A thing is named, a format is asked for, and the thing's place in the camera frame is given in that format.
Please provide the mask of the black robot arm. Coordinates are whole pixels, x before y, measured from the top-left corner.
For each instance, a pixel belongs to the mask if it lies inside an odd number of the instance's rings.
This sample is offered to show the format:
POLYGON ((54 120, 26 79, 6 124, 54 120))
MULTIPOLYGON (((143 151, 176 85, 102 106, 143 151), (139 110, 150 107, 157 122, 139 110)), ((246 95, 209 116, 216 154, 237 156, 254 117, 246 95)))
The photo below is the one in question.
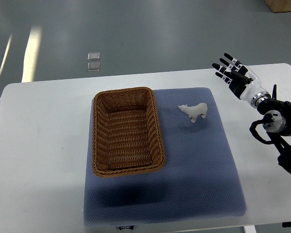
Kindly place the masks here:
POLYGON ((291 144, 283 137, 291 136, 291 102, 276 98, 277 86, 271 96, 257 99, 257 110, 263 118, 254 121, 249 130, 265 145, 274 145, 279 152, 278 164, 291 174, 291 144))

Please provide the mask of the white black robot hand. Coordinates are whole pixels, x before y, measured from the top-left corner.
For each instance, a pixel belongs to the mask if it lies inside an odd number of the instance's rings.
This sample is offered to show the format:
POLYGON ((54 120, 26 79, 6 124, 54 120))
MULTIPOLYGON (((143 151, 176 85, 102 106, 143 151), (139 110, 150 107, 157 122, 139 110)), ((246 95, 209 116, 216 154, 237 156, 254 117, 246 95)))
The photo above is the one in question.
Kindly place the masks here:
POLYGON ((215 75, 221 78, 230 91, 240 100, 246 101, 253 108, 260 102, 269 99, 270 93, 261 85, 256 73, 228 53, 219 59, 220 63, 213 63, 215 75))

